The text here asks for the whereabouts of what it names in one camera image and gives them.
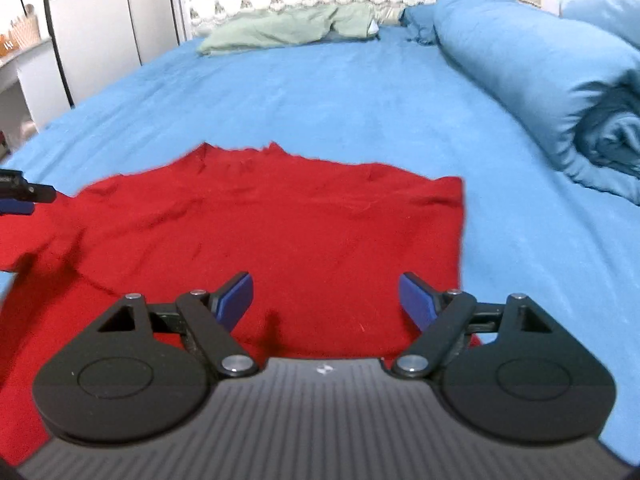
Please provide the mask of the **blue bed sheet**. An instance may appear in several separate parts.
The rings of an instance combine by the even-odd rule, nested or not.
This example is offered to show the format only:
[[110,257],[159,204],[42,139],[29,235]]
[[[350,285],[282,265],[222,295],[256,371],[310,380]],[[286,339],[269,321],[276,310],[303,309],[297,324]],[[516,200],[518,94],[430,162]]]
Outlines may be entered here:
[[377,40],[203,58],[189,41],[51,122],[8,164],[75,194],[202,143],[384,162],[465,184],[461,275],[477,298],[532,296],[617,386],[604,442],[639,459],[639,209],[570,180],[434,47]]

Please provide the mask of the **woven basket on shelf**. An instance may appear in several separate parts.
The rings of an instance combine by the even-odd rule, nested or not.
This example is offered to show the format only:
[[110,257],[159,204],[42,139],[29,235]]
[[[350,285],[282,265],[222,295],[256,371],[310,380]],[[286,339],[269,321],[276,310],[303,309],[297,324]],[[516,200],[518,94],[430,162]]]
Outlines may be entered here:
[[27,14],[11,22],[9,36],[14,47],[26,49],[41,41],[38,18],[35,13]]

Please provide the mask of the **white wardrobe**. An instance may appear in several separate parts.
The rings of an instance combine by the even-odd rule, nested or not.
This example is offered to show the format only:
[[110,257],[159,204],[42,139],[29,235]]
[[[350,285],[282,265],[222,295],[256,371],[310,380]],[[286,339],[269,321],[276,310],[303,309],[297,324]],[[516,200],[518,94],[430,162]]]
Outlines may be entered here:
[[43,0],[67,99],[75,105],[180,42],[174,0]]

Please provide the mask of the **light green garment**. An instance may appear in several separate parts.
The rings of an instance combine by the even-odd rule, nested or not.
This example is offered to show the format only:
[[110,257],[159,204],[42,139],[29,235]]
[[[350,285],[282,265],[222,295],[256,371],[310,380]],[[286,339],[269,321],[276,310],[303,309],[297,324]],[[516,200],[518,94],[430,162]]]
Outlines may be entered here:
[[327,41],[366,41],[378,36],[367,3],[318,3],[238,14],[210,26],[198,53],[219,56],[253,50],[304,46]]

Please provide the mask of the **rolled blue duvet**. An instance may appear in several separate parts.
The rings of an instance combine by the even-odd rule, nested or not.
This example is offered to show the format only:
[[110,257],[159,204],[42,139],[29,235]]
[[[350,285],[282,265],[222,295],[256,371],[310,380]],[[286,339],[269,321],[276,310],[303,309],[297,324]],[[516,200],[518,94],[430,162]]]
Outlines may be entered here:
[[499,101],[574,182],[639,200],[639,52],[518,0],[436,0],[401,14]]

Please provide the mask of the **white side shelf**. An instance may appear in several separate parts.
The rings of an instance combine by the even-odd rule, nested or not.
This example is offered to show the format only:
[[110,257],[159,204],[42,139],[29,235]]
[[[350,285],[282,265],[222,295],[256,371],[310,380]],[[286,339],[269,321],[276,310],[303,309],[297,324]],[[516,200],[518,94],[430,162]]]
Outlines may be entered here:
[[39,132],[69,110],[51,39],[1,59],[1,132],[10,153],[25,143],[25,122]]

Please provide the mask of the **red small garment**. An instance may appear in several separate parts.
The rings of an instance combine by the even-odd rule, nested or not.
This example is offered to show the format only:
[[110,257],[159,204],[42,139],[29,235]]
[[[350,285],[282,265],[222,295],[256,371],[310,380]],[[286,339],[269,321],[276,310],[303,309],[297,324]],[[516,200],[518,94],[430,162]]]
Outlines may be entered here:
[[208,144],[3,217],[15,282],[1,308],[2,457],[21,463],[46,440],[40,367],[130,292],[165,302],[244,271],[254,300],[234,336],[255,359],[393,359],[416,336],[398,278],[456,286],[463,221],[457,177]]

